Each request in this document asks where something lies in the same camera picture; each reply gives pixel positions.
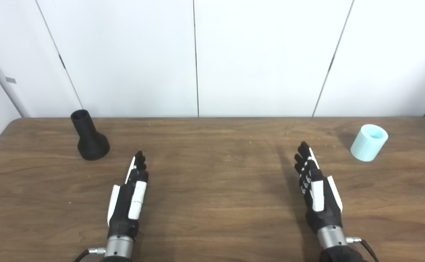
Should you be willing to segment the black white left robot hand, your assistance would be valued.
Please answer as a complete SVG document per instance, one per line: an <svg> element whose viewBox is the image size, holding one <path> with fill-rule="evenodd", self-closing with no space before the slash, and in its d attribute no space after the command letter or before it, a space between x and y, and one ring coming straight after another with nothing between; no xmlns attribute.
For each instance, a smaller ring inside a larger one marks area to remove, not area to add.
<svg viewBox="0 0 425 262"><path fill-rule="evenodd" d="M108 238L125 236L136 240L149 180L145 161L142 151L138 151L131 161L125 183L113 186L107 218Z"/></svg>

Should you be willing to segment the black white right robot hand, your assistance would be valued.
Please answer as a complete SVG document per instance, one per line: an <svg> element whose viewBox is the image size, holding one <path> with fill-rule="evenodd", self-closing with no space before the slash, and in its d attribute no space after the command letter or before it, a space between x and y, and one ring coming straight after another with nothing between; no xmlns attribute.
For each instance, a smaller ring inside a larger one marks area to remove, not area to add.
<svg viewBox="0 0 425 262"><path fill-rule="evenodd" d="M305 141L299 145L294 159L311 230L316 233L324 227L342 227L343 204L333 176L323 174L312 148Z"/></svg>

